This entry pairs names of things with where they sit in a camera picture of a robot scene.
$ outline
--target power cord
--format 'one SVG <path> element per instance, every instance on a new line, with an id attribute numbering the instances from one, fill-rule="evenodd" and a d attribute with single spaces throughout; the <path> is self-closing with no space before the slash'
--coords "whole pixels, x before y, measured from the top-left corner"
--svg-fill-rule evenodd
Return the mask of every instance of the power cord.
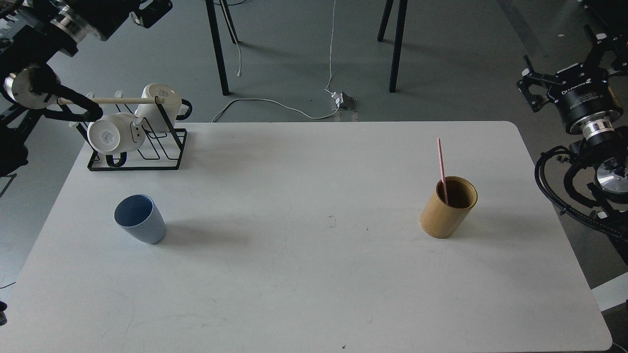
<path id="1" fill-rule="evenodd" d="M 626 350 L 625 348 L 623 348 L 619 344 L 616 344 L 615 342 L 613 342 L 613 345 L 616 345 L 617 347 L 619 347 L 619 349 L 623 350 L 625 353 L 628 353 L 628 350 Z"/>
<path id="2" fill-rule="evenodd" d="M 241 4 L 245 4 L 245 3 L 249 3 L 249 2 L 251 2 L 251 0 L 243 0 L 243 1 L 240 1 L 239 3 L 235 3 L 235 4 L 227 4 L 227 6 L 241 5 Z"/>
<path id="3" fill-rule="evenodd" d="M 6 285 L 6 286 L 4 286 L 4 287 L 0 287 L 0 290 L 3 290 L 3 289 L 5 289 L 5 288 L 7 288 L 7 287 L 9 287 L 9 286 L 13 286 L 14 284 L 15 284 L 15 282 L 11 283 L 10 285 Z"/>
<path id="4" fill-rule="evenodd" d="M 212 120 L 212 122 L 217 122 L 217 121 L 218 121 L 218 119 L 220 119 L 220 117 L 224 114 L 224 112 L 225 112 L 225 111 L 227 111 L 227 109 L 231 106 L 231 104 L 233 104 L 233 103 L 235 103 L 235 102 L 239 102 L 239 101 L 241 101 L 241 100 L 259 100 L 259 101 L 262 101 L 262 102 L 270 102 L 270 103 L 275 103 L 275 104 L 278 104 L 278 105 L 280 105 L 280 106 L 282 106 L 282 107 L 284 107 L 284 108 L 286 108 L 286 109 L 289 109 L 289 110 L 291 110 L 291 111 L 299 112 L 299 113 L 301 113 L 301 114 L 305 115 L 306 117 L 309 117 L 310 119 L 314 119 L 314 120 L 320 120 L 320 119 L 325 119 L 325 118 L 327 118 L 327 117 L 330 117 L 330 116 L 332 116 L 332 115 L 336 114 L 336 112 L 338 112 L 338 110 L 340 109 L 340 108 L 338 107 L 338 108 L 336 108 L 336 110 L 335 110 L 333 113 L 328 114 L 328 115 L 326 115 L 326 116 L 313 117 L 313 116 L 310 116 L 310 115 L 306 114 L 306 113 L 305 113 L 305 112 L 303 112 L 303 111 L 300 111 L 299 109 L 296 109 L 296 108 L 292 108 L 292 107 L 285 106 L 285 105 L 283 105 L 283 104 L 279 103 L 279 102 L 278 102 L 278 101 L 276 101 L 276 100 L 272 100 L 272 99 L 264 99 L 264 98 L 239 98 L 239 99 L 234 99 L 234 100 L 230 101 L 230 102 L 229 102 L 229 103 L 228 103 L 228 104 L 227 104 L 227 105 L 226 105 L 226 106 L 225 106 L 225 107 L 224 107 L 224 108 L 223 108 L 223 109 L 222 109 L 222 110 L 221 110 L 218 114 L 216 114 L 216 116 L 214 117 L 214 120 Z"/>
<path id="5" fill-rule="evenodd" d="M 324 90 L 327 91 L 327 93 L 332 94 L 328 88 L 329 85 L 332 84 L 332 45 L 333 45 L 333 25 L 334 22 L 336 20 L 336 0 L 333 0 L 333 10 L 332 10 L 332 39 L 329 42 L 329 81 L 327 82 L 327 85 L 325 86 Z"/>
<path id="6" fill-rule="evenodd" d="M 332 10 L 332 38 L 331 38 L 330 43 L 329 43 L 329 81 L 327 82 L 327 86 L 325 86 L 325 88 L 324 88 L 324 89 L 325 89 L 325 90 L 326 90 L 329 94 L 331 94 L 332 96 L 334 95 L 334 93 L 332 93 L 331 91 L 329 91 L 329 90 L 328 90 L 328 88 L 329 88 L 329 85 L 332 83 L 332 47 L 333 47 L 333 29 L 334 29 L 334 22 L 335 22 L 335 18 L 336 18 L 336 1 L 337 1 L 337 0 L 333 0 L 333 10 Z M 229 21 L 229 19 L 227 19 L 227 21 L 228 21 L 227 25 L 228 25 L 228 26 L 232 26 L 232 25 L 231 25 L 231 22 Z M 238 71 L 236 72 L 236 75 L 237 75 L 238 77 L 240 77 L 240 76 L 242 75 L 242 52 L 240 51 L 240 46 L 237 44 L 237 41 L 236 41 L 235 45 L 237 46 L 237 49 L 238 49 L 239 61 L 240 61 L 240 66 L 239 66 L 239 68 L 238 68 Z M 276 101 L 276 100 L 272 100 L 272 99 L 265 99 L 265 98 L 240 98 L 240 99 L 234 99 L 234 100 L 230 101 L 230 102 L 229 102 L 229 103 L 228 103 L 228 104 L 227 104 L 227 105 L 226 105 L 226 106 L 225 106 L 225 107 L 224 107 L 224 108 L 223 108 L 223 109 L 222 109 L 222 110 L 221 110 L 218 114 L 216 114 L 216 116 L 214 117 L 214 119 L 212 120 L 212 122 L 217 122 L 217 121 L 218 121 L 218 119 L 220 119 L 220 117 L 221 117 L 221 116 L 225 113 L 225 111 L 227 111 L 227 109 L 228 109 L 228 108 L 229 108 L 229 107 L 230 107 L 233 103 L 235 103 L 235 102 L 239 102 L 239 101 L 242 101 L 242 100 L 258 100 L 258 101 L 261 101 L 261 102 L 270 102 L 270 103 L 274 103 L 274 104 L 277 104 L 277 105 L 279 105 L 279 106 L 281 106 L 281 107 L 284 107 L 284 108 L 286 108 L 286 109 L 289 109 L 289 110 L 291 110 L 291 111 L 299 112 L 299 113 L 303 114 L 304 116 L 306 116 L 306 117 L 308 117 L 308 118 L 310 118 L 310 119 L 314 119 L 314 120 L 326 119 L 326 118 L 328 118 L 328 117 L 333 116 L 334 114 L 336 114 L 336 113 L 338 112 L 338 110 L 340 109 L 340 104 L 339 104 L 339 103 L 336 103 L 336 110 L 334 110 L 334 111 L 333 111 L 333 113 L 331 113 L 331 114 L 327 114 L 326 116 L 313 117 L 313 116 L 311 116 L 311 115 L 309 115 L 309 114 L 307 114 L 307 113 L 305 113 L 305 112 L 303 112 L 303 111 L 300 111 L 300 110 L 299 110 L 299 109 L 297 109 L 297 108 L 288 107 L 288 106 L 286 106 L 286 105 L 284 105 L 284 104 L 282 104 L 282 103 L 279 103 L 279 102 L 278 102 L 278 101 Z"/>
<path id="7" fill-rule="evenodd" d="M 247 2 L 247 0 L 244 0 L 242 2 L 239 2 L 237 4 L 227 4 L 227 6 L 235 6 L 235 5 L 240 5 L 240 4 L 244 4 L 245 2 Z M 231 22 L 231 20 L 229 19 L 229 16 L 225 16 L 225 19 L 227 20 L 227 26 L 229 26 L 229 30 L 231 30 L 231 28 L 234 28 L 233 23 Z M 238 68 L 237 68 L 237 72 L 235 73 L 236 76 L 240 77 L 242 76 L 242 50 L 240 49 L 240 44 L 238 44 L 238 41 L 235 41 L 235 46 L 237 47 L 237 57 L 238 57 Z"/>

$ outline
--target black chair leg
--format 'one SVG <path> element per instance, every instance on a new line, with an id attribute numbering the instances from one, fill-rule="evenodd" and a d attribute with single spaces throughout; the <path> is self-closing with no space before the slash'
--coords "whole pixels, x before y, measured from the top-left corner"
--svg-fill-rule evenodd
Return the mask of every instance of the black chair leg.
<path id="1" fill-rule="evenodd" d="M 222 56 L 222 46 L 220 45 L 220 35 L 218 33 L 218 22 L 216 20 L 216 10 L 214 9 L 214 2 L 213 0 L 205 0 L 205 5 L 207 7 L 207 17 L 209 18 L 209 29 L 212 33 L 212 42 L 214 43 L 216 65 L 218 65 L 220 88 L 222 88 L 222 95 L 230 95 L 231 92 L 229 92 L 227 72 L 225 70 L 225 60 Z"/>
<path id="2" fill-rule="evenodd" d="M 234 26 L 233 19 L 231 18 L 231 12 L 229 12 L 229 5 L 227 0 L 220 0 L 220 7 L 222 8 L 222 15 L 225 16 L 225 22 L 229 29 L 229 36 L 231 37 L 231 43 L 236 44 L 238 42 L 236 28 Z"/>
<path id="3" fill-rule="evenodd" d="M 401 44 L 403 43 L 403 29 L 406 25 L 406 10 L 408 0 L 399 0 L 399 15 L 397 17 L 397 32 L 394 36 L 394 50 L 392 52 L 391 80 L 388 86 L 390 93 L 395 93 L 397 76 L 399 74 L 399 59 L 401 58 Z"/>
<path id="4" fill-rule="evenodd" d="M 388 26 L 388 19 L 391 17 L 392 9 L 393 9 L 393 0 L 386 0 L 386 6 L 384 7 L 384 15 L 382 16 L 382 23 L 379 25 L 379 33 L 377 34 L 377 41 L 384 40 L 384 34 L 386 33 L 386 27 Z"/>

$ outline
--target wooden cup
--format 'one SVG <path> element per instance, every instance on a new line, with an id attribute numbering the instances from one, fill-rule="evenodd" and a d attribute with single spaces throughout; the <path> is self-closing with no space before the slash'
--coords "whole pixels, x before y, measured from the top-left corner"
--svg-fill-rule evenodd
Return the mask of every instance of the wooden cup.
<path id="1" fill-rule="evenodd" d="M 445 183 L 449 205 L 445 204 L 443 182 L 439 180 L 421 213 L 423 230 L 439 239 L 450 237 L 477 202 L 477 191 L 467 180 L 459 176 L 447 176 Z"/>

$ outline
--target concrete floor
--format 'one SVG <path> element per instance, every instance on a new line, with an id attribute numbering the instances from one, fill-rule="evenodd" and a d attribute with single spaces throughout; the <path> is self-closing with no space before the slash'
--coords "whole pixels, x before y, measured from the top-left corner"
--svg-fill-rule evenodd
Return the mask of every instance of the concrete floor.
<path id="1" fill-rule="evenodd" d="M 205 2 L 173 3 L 173 10 L 151 29 L 127 21 L 109 41 L 88 37 L 73 58 L 58 54 L 50 66 L 63 84 L 81 93 L 95 92 L 97 97 L 111 97 L 117 90 L 139 96 L 148 83 L 166 83 L 192 102 L 194 113 L 188 121 L 193 122 L 211 121 L 236 98 L 274 99 L 313 116 L 331 112 L 323 88 L 329 79 L 332 0 L 249 0 L 231 6 L 241 40 L 242 77 L 235 75 L 238 51 L 217 8 L 233 92 L 228 97 L 220 91 Z M 554 107 L 532 113 L 515 83 L 524 68 L 524 54 L 544 73 L 584 60 L 590 46 L 582 26 L 588 23 L 596 33 L 601 30 L 581 3 L 410 1 L 395 94 L 387 88 L 396 6 L 386 40 L 378 43 L 383 5 L 383 1 L 337 1 L 331 90 L 358 99 L 358 106 L 324 121 L 507 120 L 519 128 L 535 161 L 540 152 L 578 139 L 565 134 Z M 625 80 L 610 81 L 624 107 L 628 104 Z M 220 120 L 309 121 L 265 102 L 238 102 Z M 83 141 L 67 123 L 41 121 L 27 145 L 30 163 L 18 170 L 0 198 L 0 286 L 19 280 Z M 559 183 L 565 167 L 549 169 L 550 181 Z M 560 219 L 592 288 L 627 271 L 604 235 L 567 216 Z M 11 287 L 0 290 L 0 300 L 10 304 L 10 294 Z M 605 315 L 614 340 L 624 346 L 628 345 L 626 311 L 619 307 Z"/>

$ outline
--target straw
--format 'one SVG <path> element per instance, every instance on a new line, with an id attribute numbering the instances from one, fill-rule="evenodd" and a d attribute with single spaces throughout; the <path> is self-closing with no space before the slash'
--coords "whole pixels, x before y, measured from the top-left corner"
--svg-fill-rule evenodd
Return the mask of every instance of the straw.
<path id="1" fill-rule="evenodd" d="M 449 205 L 447 200 L 447 185 L 445 184 L 445 165 L 443 164 L 443 150 L 440 147 L 440 138 L 436 138 L 438 143 L 438 162 L 440 163 L 440 180 L 443 182 L 443 196 L 445 197 L 445 205 Z"/>

